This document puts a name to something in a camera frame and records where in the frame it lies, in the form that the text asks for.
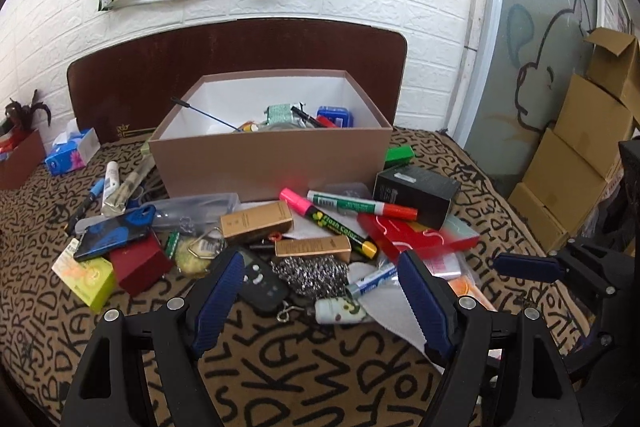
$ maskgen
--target headboard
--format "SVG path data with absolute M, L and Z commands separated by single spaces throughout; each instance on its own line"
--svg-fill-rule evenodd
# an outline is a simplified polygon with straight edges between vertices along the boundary
M 273 69 L 345 70 L 394 121 L 406 57 L 397 32 L 360 24 L 263 18 L 190 26 L 116 44 L 67 70 L 78 125 L 100 142 L 158 126 L 204 74 Z

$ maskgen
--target car key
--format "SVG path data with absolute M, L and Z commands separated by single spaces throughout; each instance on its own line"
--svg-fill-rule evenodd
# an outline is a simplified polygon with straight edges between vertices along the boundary
M 289 287 L 256 254 L 246 248 L 237 250 L 244 259 L 244 280 L 238 295 L 261 312 L 276 311 L 289 296 Z

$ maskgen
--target blue gripper pad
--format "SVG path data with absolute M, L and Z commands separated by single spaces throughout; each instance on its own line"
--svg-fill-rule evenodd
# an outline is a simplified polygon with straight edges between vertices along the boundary
M 400 254 L 398 280 L 418 320 L 427 346 L 437 351 L 443 359 L 449 360 L 453 355 L 454 346 L 447 334 L 447 317 L 427 282 L 406 253 Z
M 564 277 L 564 269 L 553 257 L 501 253 L 494 259 L 494 268 L 500 275 L 530 281 L 556 282 Z
M 236 295 L 242 286 L 244 260 L 236 252 L 226 269 L 220 275 L 209 298 L 204 302 L 196 318 L 196 330 L 191 350 L 199 359 L 205 351 L 216 346 L 222 326 L 236 301 Z

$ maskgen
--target frosted glass panel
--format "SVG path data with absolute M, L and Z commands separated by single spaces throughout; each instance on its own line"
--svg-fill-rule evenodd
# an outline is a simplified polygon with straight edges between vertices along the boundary
M 584 74 L 597 0 L 503 0 L 486 86 L 465 149 L 508 195 L 547 125 L 558 117 L 572 73 Z

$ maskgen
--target brown blanket with black letters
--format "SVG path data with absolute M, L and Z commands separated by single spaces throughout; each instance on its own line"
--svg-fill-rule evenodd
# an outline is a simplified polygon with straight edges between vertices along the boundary
M 453 212 L 481 233 L 466 258 L 496 308 L 537 307 L 559 349 L 573 349 L 588 324 L 564 286 L 498 277 L 492 270 L 499 252 L 543 253 L 489 179 L 446 136 L 396 130 L 392 142 L 412 145 L 417 164 L 462 182 Z M 139 159 L 139 147 L 103 147 L 87 168 L 55 178 L 40 166 L 21 190 L 0 192 L 1 362 L 54 423 L 100 317 L 50 267 L 68 241 L 63 227 L 70 212 L 106 163 L 116 160 L 127 172 Z M 172 272 L 137 298 L 117 291 L 108 307 L 146 312 L 184 295 L 191 284 Z M 145 360 L 158 423 L 172 425 L 153 354 Z M 439 381 L 420 352 L 379 325 L 283 325 L 241 302 L 199 367 L 227 426 L 418 425 Z

